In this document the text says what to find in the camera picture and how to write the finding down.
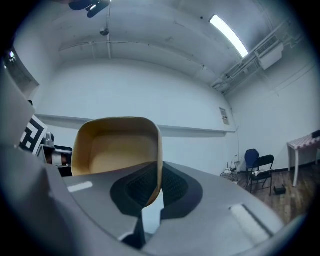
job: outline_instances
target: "black and white tag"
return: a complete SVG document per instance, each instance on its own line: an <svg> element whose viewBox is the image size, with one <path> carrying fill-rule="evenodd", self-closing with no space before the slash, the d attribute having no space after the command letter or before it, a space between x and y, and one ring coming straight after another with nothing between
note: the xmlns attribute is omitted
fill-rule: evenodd
<svg viewBox="0 0 320 256"><path fill-rule="evenodd" d="M35 155L47 130L48 127L33 115L23 132L19 145L20 148L25 151L30 151Z"/></svg>

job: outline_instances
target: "fluorescent light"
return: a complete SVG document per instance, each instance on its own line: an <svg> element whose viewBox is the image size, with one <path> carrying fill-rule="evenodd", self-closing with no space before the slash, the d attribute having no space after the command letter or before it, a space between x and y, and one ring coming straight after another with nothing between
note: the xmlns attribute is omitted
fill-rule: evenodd
<svg viewBox="0 0 320 256"><path fill-rule="evenodd" d="M240 41L232 29L221 18L218 17L218 15L214 15L210 20L210 23L229 39L242 57L245 57L248 54L244 44Z"/></svg>

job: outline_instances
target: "wooden floor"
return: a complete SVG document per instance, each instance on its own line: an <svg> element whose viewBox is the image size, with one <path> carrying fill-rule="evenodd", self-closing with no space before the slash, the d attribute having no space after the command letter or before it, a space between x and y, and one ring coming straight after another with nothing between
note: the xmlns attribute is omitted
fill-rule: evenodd
<svg viewBox="0 0 320 256"><path fill-rule="evenodd" d="M316 192L316 186L320 185L320 165L300 168L296 187L293 187L294 175L293 170L272 174L272 187L280 187L284 184L286 188L286 193L282 195L275 195L272 190L271 196L269 196L269 189L257 190L262 187L262 184L252 185L252 194L271 207L285 224L308 211ZM245 189L245 173L239 173L238 180L239 185ZM264 186L270 186L270 179L266 181Z"/></svg>

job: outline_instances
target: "white wall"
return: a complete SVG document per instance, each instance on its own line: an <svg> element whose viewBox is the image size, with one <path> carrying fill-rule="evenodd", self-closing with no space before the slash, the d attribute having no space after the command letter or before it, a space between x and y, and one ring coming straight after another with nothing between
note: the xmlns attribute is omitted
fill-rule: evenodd
<svg viewBox="0 0 320 256"><path fill-rule="evenodd" d="M37 112L87 119L140 116L157 125L233 131L222 94L172 69L133 60L78 61L55 74Z"/></svg>
<svg viewBox="0 0 320 256"><path fill-rule="evenodd" d="M226 136L228 157L237 155L239 146L242 170L248 149L257 149L261 156L274 155L274 169L287 168L287 142L320 129L320 76L315 56L306 41L293 49L286 46L279 62L227 95L238 127L238 133ZM314 161L315 150L302 152L300 160L301 165Z"/></svg>
<svg viewBox="0 0 320 256"><path fill-rule="evenodd" d="M48 50L30 18L17 30L13 46L26 69L39 83L29 97L37 109L46 86L56 71L55 63L49 57Z"/></svg>
<svg viewBox="0 0 320 256"><path fill-rule="evenodd" d="M223 124L220 107L227 110L231 125ZM225 131L234 129L222 94L171 69L131 60L62 66L37 113L86 119L146 117L160 125L165 161L216 175L226 166ZM73 147L80 126L70 122L47 122L56 145Z"/></svg>

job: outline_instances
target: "ceiling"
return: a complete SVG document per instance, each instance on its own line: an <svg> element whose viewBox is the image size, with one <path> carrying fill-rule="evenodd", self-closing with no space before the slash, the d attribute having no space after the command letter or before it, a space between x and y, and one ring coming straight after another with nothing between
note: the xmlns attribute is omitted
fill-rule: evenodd
<svg viewBox="0 0 320 256"><path fill-rule="evenodd" d="M138 60L211 86L242 59L210 24L211 17L223 19L250 52L283 20L283 14L277 15L277 2L112 0L109 7L87 18L86 10L73 11L67 4L44 1L32 22L59 64L101 58ZM106 27L109 36L100 35Z"/></svg>

